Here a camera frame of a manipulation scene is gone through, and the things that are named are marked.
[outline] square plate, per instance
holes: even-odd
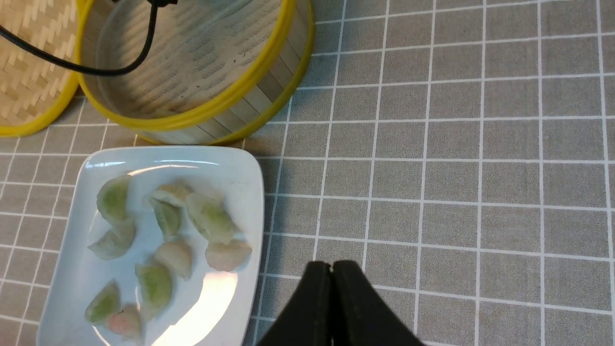
[[[109,228],[96,207],[96,195],[109,179],[130,174],[128,211],[137,234],[120,258],[100,260],[87,246]],[[263,245],[263,175],[246,151],[218,147],[143,147],[103,150],[81,167],[58,265],[38,329],[40,346],[133,345],[84,319],[85,308],[111,280],[122,305],[141,300],[135,264],[144,263],[163,242],[143,197],[163,183],[184,179],[195,192],[224,195],[224,206],[252,247],[250,258],[233,272],[211,269],[207,241],[185,211],[180,234],[192,247],[192,278],[173,276],[169,306],[144,324],[145,345],[240,345],[250,318]]]

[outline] har gow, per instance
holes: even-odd
[[[147,202],[152,206],[152,201],[159,201],[183,208],[186,207],[186,197],[189,194],[190,189],[181,183],[163,184],[149,194]]]
[[[180,229],[180,210],[171,204],[156,199],[151,200],[150,203],[154,207],[156,222],[162,231],[164,241],[173,240]]]
[[[191,193],[186,197],[186,211],[194,227],[208,241],[229,244],[233,239],[237,227],[218,201]]]
[[[104,323],[109,316],[119,311],[119,300],[119,288],[115,281],[111,281],[92,299],[85,310],[85,319],[92,324]]]
[[[106,182],[96,195],[96,207],[111,225],[117,225],[128,218],[126,199],[131,180],[130,175],[113,178]]]
[[[205,259],[212,269],[231,272],[250,257],[252,248],[243,241],[234,240],[230,244],[209,242]]]
[[[154,258],[184,280],[192,275],[192,250],[187,244],[166,242],[156,249]]]
[[[127,219],[108,230],[102,238],[87,248],[101,260],[112,260],[124,255],[134,239],[135,221]]]
[[[137,345],[142,344],[141,316],[133,305],[127,305],[122,311],[112,314],[106,320],[105,327],[124,337],[124,340],[134,341]]]
[[[160,314],[171,301],[173,281],[169,271],[157,264],[137,264],[135,274],[141,286],[143,318],[150,321]]]

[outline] steamer basket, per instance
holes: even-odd
[[[78,29],[74,0],[0,0],[0,25],[71,60]],[[77,74],[0,38],[0,137],[33,134],[54,121],[77,90]]]
[[[89,0],[76,60],[99,68],[134,61],[149,8]],[[79,82],[99,112],[152,143],[223,145],[283,107],[313,45],[309,0],[180,0],[159,9],[152,49],[135,71]]]

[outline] white grid line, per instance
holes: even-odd
[[[0,155],[12,155],[13,153],[1,153]],[[59,154],[59,153],[15,153],[16,156],[61,156],[63,158],[70,158],[73,156],[82,156],[82,157],[88,157],[90,156],[89,154],[71,154],[71,153],[67,153],[67,154]]]
[[[517,2],[505,2],[500,4],[489,4],[486,8],[494,8],[494,7],[510,7],[510,6],[524,6],[524,5],[532,5],[538,2],[554,2],[554,1],[569,1],[569,0],[539,0],[539,1],[517,1]],[[464,10],[480,10],[482,9],[482,5],[477,6],[464,6],[464,7],[454,7],[450,9],[431,9],[431,10],[423,10],[423,11],[412,11],[412,12],[402,12],[397,14],[389,14],[388,17],[404,17],[408,15],[421,15],[421,14],[432,14],[432,13],[442,13],[442,12],[457,12]],[[321,20],[316,22],[316,24],[328,24],[328,23],[340,23],[340,22],[353,22],[357,20],[366,20],[366,19],[380,19],[385,18],[385,15],[372,15],[367,17],[356,17],[356,18],[344,18],[344,19],[335,19],[335,20]]]
[[[259,275],[263,277],[268,277],[268,278],[283,278],[283,279],[297,280],[297,281],[301,280],[301,277],[296,276],[296,275],[269,274],[269,273],[260,273]],[[446,297],[446,298],[454,298],[454,299],[499,303],[499,304],[521,305],[521,306],[526,306],[526,307],[549,308],[549,309],[554,309],[554,310],[564,310],[564,311],[571,311],[571,312],[586,312],[586,313],[595,313],[599,315],[611,316],[613,314],[611,310],[598,310],[598,309],[591,309],[591,308],[571,307],[571,306],[566,306],[566,305],[542,304],[542,303],[536,303],[536,302],[522,302],[520,300],[509,300],[509,299],[500,299],[500,298],[465,296],[463,294],[423,291],[420,289],[399,288],[399,287],[385,286],[385,285],[379,285],[379,284],[373,284],[372,286],[375,289],[382,289],[385,291],[394,291],[394,292],[406,292],[406,293],[415,294],[417,296],[420,294],[423,294],[426,296],[434,296],[434,297]],[[255,318],[267,319],[267,317],[264,318],[262,316],[256,316]]]
[[[47,142],[48,134],[49,134],[49,128],[45,130],[45,135],[42,140],[41,153],[43,149],[45,148],[45,143]],[[32,175],[32,182],[34,182],[34,178],[36,177],[36,173],[38,172],[39,164],[41,163],[41,158],[42,156],[39,156],[38,160],[36,161],[36,167],[34,168],[34,174]],[[26,201],[23,203],[22,215],[19,218],[19,223],[17,225],[17,232],[15,232],[15,239],[13,240],[13,247],[11,247],[9,258],[6,261],[6,268],[4,269],[4,274],[2,275],[3,278],[6,278],[6,275],[9,272],[10,261],[13,258],[13,253],[15,252],[15,246],[17,245],[17,239],[19,239],[19,232],[22,228],[22,223],[23,223],[24,215],[26,213],[26,208],[28,207],[28,202],[30,201],[31,192],[32,192],[32,186],[30,186],[30,188],[28,189],[28,194],[26,195]]]
[[[38,322],[36,321],[30,321],[30,320],[24,320],[23,318],[19,318],[19,317],[13,317],[13,316],[8,316],[8,315],[0,315],[0,318],[2,318],[3,320],[9,320],[9,321],[13,321],[13,322],[20,322],[20,323],[27,323],[27,324],[33,324],[35,326],[38,326]],[[17,334],[17,342],[19,343],[19,337],[21,336],[21,328],[20,328],[20,333]]]
[[[556,310],[564,310],[564,311],[572,311],[572,312],[586,312],[586,313],[596,313],[599,315],[609,315],[611,316],[613,313],[609,310],[596,310],[590,308],[580,308],[580,307],[567,307],[563,305],[551,305],[551,304],[540,304],[540,303],[532,303],[532,302],[519,302],[516,300],[507,300],[507,299],[497,299],[497,298],[485,298],[485,297],[476,297],[476,296],[464,296],[461,294],[450,294],[450,293],[442,293],[442,292],[432,292],[432,291],[422,291],[417,289],[407,289],[407,288],[397,288],[397,287],[389,287],[389,286],[381,286],[381,285],[373,285],[374,288],[385,289],[388,291],[397,291],[397,292],[407,292],[414,294],[424,294],[426,296],[435,296],[435,297],[446,297],[446,298],[455,298],[455,299],[465,299],[465,300],[477,300],[480,302],[491,302],[491,303],[500,303],[500,304],[509,304],[509,305],[522,305],[526,307],[542,307],[542,308],[551,308]]]
[[[77,123],[79,123],[81,121],[81,114],[83,113],[83,109],[86,103],[86,99],[83,99],[83,102],[81,102],[81,109],[79,110],[79,116],[77,117]],[[75,131],[73,132],[73,138],[71,139],[71,146],[68,150],[68,152],[72,152],[73,151],[73,146],[74,146],[74,142],[75,142],[75,138],[77,137],[77,131],[79,130],[79,128],[75,128]],[[64,181],[64,176],[66,175],[66,168],[68,167],[68,158],[66,158],[66,162],[64,162],[64,170],[62,171],[62,178],[60,179],[60,181]],[[54,206],[52,208],[52,214],[55,215],[55,208],[58,204],[58,199],[60,197],[60,191],[62,190],[62,188],[59,188],[58,191],[55,194],[55,201],[54,201]],[[43,245],[45,245],[45,243],[47,242],[47,238],[49,237],[49,230],[51,229],[51,220],[49,220],[49,224],[47,226],[47,230],[45,231],[45,238],[43,241]],[[36,269],[34,270],[34,276],[32,277],[32,284],[34,284],[34,282],[36,281],[36,277],[38,276],[38,271],[41,267],[41,262],[42,262],[42,256],[43,254],[45,254],[45,251],[41,251],[41,253],[39,254],[39,259],[38,262],[36,264]],[[26,313],[28,313],[28,308],[30,307],[30,299],[32,298],[32,291],[34,290],[34,286],[30,286],[30,291],[28,293],[28,300],[26,301],[26,307],[23,311],[23,315],[22,318],[25,320],[26,318]],[[19,338],[21,338],[21,334],[22,334],[22,328],[23,328],[23,322],[19,324],[19,330],[17,335],[20,336],[17,338],[16,342],[15,342],[15,346],[17,346],[19,344]]]
[[[46,288],[46,289],[49,289],[50,287],[49,285],[46,285],[46,284],[27,283],[27,282],[19,281],[19,280],[0,279],[0,282],[10,283],[10,284],[21,284],[24,286],[32,286],[32,287]]]
[[[615,72],[605,72],[604,76],[615,76]],[[548,74],[541,76],[541,79],[563,79],[563,78],[591,78],[600,77],[600,73],[581,73],[581,74]],[[538,79],[538,76],[511,76],[511,77],[485,77],[469,78],[469,79],[442,79],[437,81],[412,81],[412,82],[387,82],[387,83],[372,83],[372,84],[348,84],[336,86],[338,89],[356,88],[356,87],[377,87],[377,86],[417,86],[429,84],[448,84],[448,83],[467,83],[467,82],[498,82],[498,81],[532,81]],[[322,90],[332,89],[333,86],[300,86],[297,90]]]
[[[100,141],[100,150],[102,150],[103,147],[105,146],[105,138],[107,137],[107,129],[109,129],[109,123],[110,123],[110,120],[107,119],[107,123],[105,124],[105,130],[103,131],[103,139]]]
[[[28,247],[28,246],[19,246],[19,245],[9,245],[9,244],[0,244],[1,248],[4,249],[17,249],[17,250],[28,250],[28,251],[40,251],[46,252],[48,254],[59,254],[60,251],[57,250],[48,250],[48,249],[38,249],[36,247]]]
[[[480,331],[480,237],[482,231],[482,201],[483,201],[483,136],[485,128],[485,55],[486,55],[486,26],[487,26],[487,1],[483,0],[483,31],[482,31],[482,46],[481,46],[481,63],[480,63],[480,78],[483,80],[480,82],[480,132],[478,140],[478,185],[477,185],[477,198],[478,206],[476,212],[476,277],[475,277],[475,292],[476,305],[474,311],[474,345],[478,346],[479,331]]]
[[[389,14],[389,8],[391,6],[390,0],[386,1],[386,12],[385,14]],[[384,19],[384,33],[383,33],[383,49],[386,48],[386,36],[389,28],[389,17],[385,17]],[[383,82],[383,71],[384,71],[384,51],[380,56],[380,74],[378,76],[378,82]],[[370,183],[368,189],[368,200],[367,200],[367,212],[365,213],[365,235],[363,236],[365,243],[363,244],[363,260],[361,263],[361,269],[365,271],[365,264],[367,262],[367,239],[370,237],[370,217],[371,217],[371,196],[374,189],[374,170],[376,166],[376,146],[378,145],[378,120],[380,119],[380,96],[382,94],[382,87],[378,87],[378,98],[376,99],[376,122],[374,123],[374,138],[371,143],[371,167],[370,167]]]
[[[295,198],[325,198],[325,199],[347,199],[351,201],[367,201],[367,197],[353,197],[353,196],[317,196],[317,195],[297,195],[292,193],[265,193],[265,196],[282,196],[282,197],[295,197]],[[399,198],[380,198],[372,197],[372,201],[381,202],[401,202],[401,203],[426,203],[426,204],[450,204],[459,206],[478,206],[478,202],[467,201],[440,201],[435,199],[399,199]],[[607,209],[605,207],[580,207],[580,206],[551,206],[540,204],[514,204],[514,203],[492,203],[482,202],[483,207],[512,207],[512,208],[544,208],[555,210],[574,210],[574,211],[611,211],[615,212],[615,208]]]
[[[345,55],[345,54],[361,54],[361,53],[377,53],[377,52],[391,52],[395,50],[410,50],[410,49],[428,49],[431,47],[441,48],[441,47],[458,47],[458,46],[484,46],[485,44],[500,44],[500,43],[515,43],[515,42],[532,42],[537,41],[539,39],[574,39],[574,38],[595,38],[602,36],[612,36],[615,33],[606,33],[606,34],[574,34],[574,35],[559,35],[559,36],[544,36],[544,37],[530,37],[530,38],[509,38],[509,39],[489,39],[484,41],[467,41],[467,42],[450,42],[450,43],[436,43],[436,44],[423,44],[417,46],[402,46],[402,47],[389,47],[389,48],[375,48],[375,49],[358,49],[358,50],[344,50],[342,52],[322,52],[322,53],[314,53],[313,57],[318,56],[331,56],[331,55]]]
[[[427,80],[431,82],[432,72],[434,69],[434,40],[435,40],[435,8],[436,8],[437,0],[434,0],[432,4],[432,16],[431,16],[431,47],[429,49],[429,70],[427,73]],[[427,102],[425,105],[425,119],[429,119],[429,111],[431,108],[431,83],[427,85]],[[425,131],[423,135],[423,166],[421,171],[421,204],[419,207],[419,232],[417,236],[418,247],[416,248],[416,278],[415,278],[415,286],[418,291],[421,287],[421,243],[423,241],[423,216],[425,210],[425,181],[427,180],[426,172],[427,172],[427,138],[429,136],[429,122],[425,122]],[[415,311],[414,311],[414,326],[413,330],[415,333],[418,331],[419,327],[419,295],[415,294]]]
[[[58,220],[68,220],[65,216],[49,216],[49,215],[37,215],[37,214],[27,214],[21,212],[7,212],[0,211],[0,215],[8,215],[8,216],[26,216],[26,217],[37,217],[40,219],[58,219]]]
[[[545,116],[543,120],[592,120],[602,119],[602,115],[563,115]],[[615,115],[608,115],[606,119],[615,119]],[[475,118],[430,118],[430,119],[379,119],[379,120],[333,120],[333,124],[371,124],[371,123],[447,123],[456,121],[530,121],[540,120],[538,116],[511,116],[511,117],[488,117],[485,119]],[[328,121],[270,121],[273,124],[328,124]]]
[[[13,160],[15,160],[15,153],[17,152],[17,147],[19,146],[19,141],[21,140],[21,137],[18,137],[17,140],[15,141],[15,146],[13,146],[13,152],[10,154],[10,160],[9,160],[9,166],[6,169],[6,174],[4,175],[4,181],[7,181],[9,179],[9,174],[10,174],[10,168],[11,166],[13,166]],[[0,199],[4,196],[4,185],[2,184],[2,186],[0,186]]]
[[[288,101],[288,110],[286,113],[286,119],[288,120],[290,118],[290,110],[293,107],[293,97],[290,98],[290,100]],[[284,138],[282,140],[282,149],[280,151],[280,154],[283,156],[284,155],[284,151],[286,150],[286,138],[288,137],[288,124],[285,126],[284,128]],[[242,143],[241,143],[241,147],[242,149],[245,146],[245,139],[243,139]],[[284,159],[280,158],[280,162],[279,162],[279,166],[277,168],[277,178],[276,178],[276,194],[277,192],[280,190],[280,177],[282,175],[282,164],[284,163]],[[276,223],[276,208],[277,208],[277,200],[278,200],[278,196],[274,197],[273,200],[273,207],[271,207],[271,218],[270,218],[270,223],[269,223],[269,227],[270,230],[274,229],[275,223]],[[272,237],[269,236],[269,241],[267,242],[267,251],[265,252],[265,259],[264,259],[264,270],[265,273],[267,272],[267,269],[269,267],[269,254],[271,253],[271,242],[272,242]],[[258,298],[258,308],[256,309],[256,313],[258,314],[258,316],[261,315],[261,311],[263,309],[263,297],[264,297],[264,292],[265,292],[265,281],[266,278],[263,278],[263,281],[261,282],[261,295]],[[259,320],[256,320],[256,325],[254,328],[254,336],[252,339],[252,345],[255,346],[256,343],[258,342],[258,335],[257,335],[257,331],[258,331],[258,325],[259,325]]]
[[[49,127],[106,127],[106,126],[119,126],[116,123],[95,123],[95,124],[51,124]]]
[[[596,26],[598,30],[598,67],[600,69],[600,111],[602,113],[602,150],[605,159],[605,198],[606,198],[606,207],[607,209],[611,209],[611,184],[610,184],[610,174],[609,174],[609,165],[607,162],[609,161],[609,144],[608,144],[608,134],[607,126],[606,126],[606,95],[605,95],[605,64],[604,64],[604,55],[602,51],[602,19],[600,13],[600,0],[596,0]],[[614,273],[614,264],[613,264],[613,217],[610,212],[606,213],[606,229],[607,229],[607,239],[608,239],[608,247],[609,247],[609,258],[611,259],[609,263],[609,274],[610,274],[610,286],[611,286],[611,312],[615,313],[615,273]],[[611,335],[615,337],[615,318],[611,319],[612,322],[612,331]]]
[[[305,235],[305,234],[297,234],[297,233],[278,233],[278,232],[270,232],[267,231],[264,233],[268,236],[285,236],[290,238],[308,238],[308,239],[316,239],[316,235]],[[464,247],[464,246],[453,246],[453,245],[441,245],[441,244],[427,244],[421,242],[412,243],[408,241],[394,241],[394,240],[382,240],[382,239],[363,239],[363,238],[347,238],[341,236],[324,236],[319,235],[319,239],[327,239],[327,240],[335,240],[335,241],[348,241],[352,243],[363,243],[367,242],[368,244],[387,244],[387,245],[401,245],[408,247],[428,247],[431,249],[445,249],[445,250],[457,250],[457,251],[469,251],[469,252],[481,252],[481,253],[489,253],[489,254],[506,254],[506,255],[522,255],[522,256],[530,256],[530,257],[548,257],[554,259],[576,259],[576,260],[591,260],[595,262],[615,262],[614,259],[610,259],[609,257],[593,257],[593,256],[585,256],[585,255],[568,255],[568,254],[553,254],[553,253],[540,253],[540,252],[530,252],[530,251],[517,251],[517,250],[502,250],[502,249],[485,249],[485,248],[476,248],[476,247]]]
[[[544,143],[542,133],[543,123],[543,111],[542,111],[542,15],[541,15],[541,3],[538,2],[536,6],[537,17],[537,34],[538,34],[538,155],[539,155],[539,202],[540,202],[540,339],[541,346],[545,345],[545,286],[544,286]]]
[[[256,156],[256,159],[286,159],[286,160],[305,160],[305,161],[324,161],[320,157],[302,156]],[[327,161],[371,161],[372,158],[327,158]],[[540,159],[442,159],[442,158],[374,158],[375,161],[401,161],[401,162],[449,162],[449,163],[546,163],[546,164],[615,164],[615,160],[540,160]],[[23,182],[0,182],[6,185],[23,186],[44,186],[44,187],[68,187],[74,188],[74,184],[54,184],[54,183],[23,183]]]
[[[342,49],[342,38],[344,35],[343,20],[345,17],[346,17],[346,0],[344,0],[344,4],[342,6],[342,22],[341,22],[341,25],[339,26],[338,52],[340,52]],[[322,215],[322,203],[323,203],[322,196],[325,194],[325,179],[327,178],[327,159],[329,157],[329,149],[330,149],[330,144],[331,144],[331,130],[333,127],[333,110],[335,108],[335,94],[337,90],[336,86],[338,85],[339,60],[340,60],[340,55],[338,54],[336,61],[335,61],[335,75],[333,77],[333,91],[331,92],[331,110],[329,113],[329,122],[327,122],[328,124],[327,145],[325,149],[324,164],[322,168],[322,180],[320,182],[320,201],[318,204],[318,218],[316,219],[316,239],[314,240],[314,253],[312,254],[312,260],[316,259],[316,254],[318,251],[318,234],[320,233],[320,216]]]

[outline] green dumpling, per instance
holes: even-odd
[[[186,211],[196,230],[208,241],[223,244],[232,241],[237,227],[219,202],[191,193],[186,197]]]
[[[106,182],[96,195],[96,207],[111,225],[117,225],[128,218],[126,199],[131,179],[130,175],[113,178]]]
[[[143,297],[142,314],[149,321],[160,314],[171,301],[173,281],[169,271],[156,264],[135,266],[135,273],[141,286]]]
[[[85,319],[92,324],[102,324],[120,308],[119,288],[112,281],[100,291],[85,310]]]
[[[154,207],[156,222],[162,231],[164,241],[173,240],[180,229],[180,209],[156,199],[151,200],[150,203]]]

